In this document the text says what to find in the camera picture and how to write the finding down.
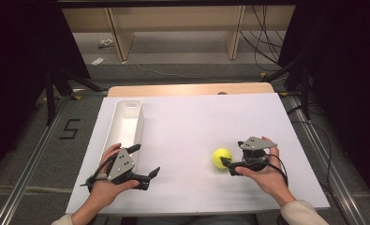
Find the white sleeve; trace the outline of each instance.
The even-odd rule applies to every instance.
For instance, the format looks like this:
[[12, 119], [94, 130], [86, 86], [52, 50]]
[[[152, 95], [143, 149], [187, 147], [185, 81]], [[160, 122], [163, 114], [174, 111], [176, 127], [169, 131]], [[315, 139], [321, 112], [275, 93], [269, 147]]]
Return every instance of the white sleeve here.
[[284, 205], [281, 208], [281, 215], [290, 225], [328, 224], [306, 201], [297, 200]]
[[71, 222], [71, 214], [62, 216], [59, 220], [54, 221], [52, 225], [73, 225]]

